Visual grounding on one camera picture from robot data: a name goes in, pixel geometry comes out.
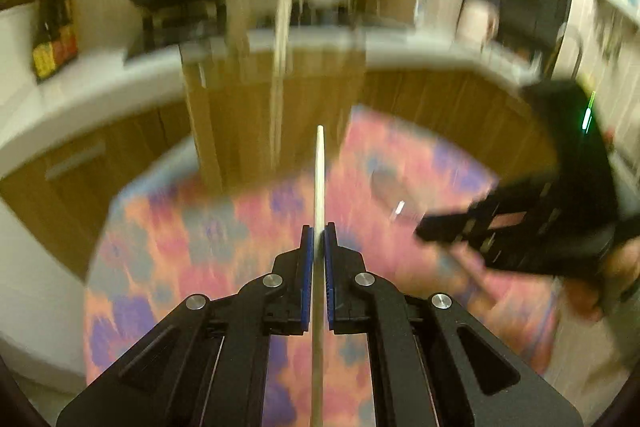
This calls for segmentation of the right hand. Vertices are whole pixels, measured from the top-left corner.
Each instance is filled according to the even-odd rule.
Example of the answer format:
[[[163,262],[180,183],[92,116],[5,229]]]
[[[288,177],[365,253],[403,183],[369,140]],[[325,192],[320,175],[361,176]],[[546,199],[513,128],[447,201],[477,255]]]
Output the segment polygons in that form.
[[[617,247],[603,261],[597,282],[562,280],[564,297],[574,314],[597,322],[604,315],[603,299],[620,299],[639,280],[639,239]]]

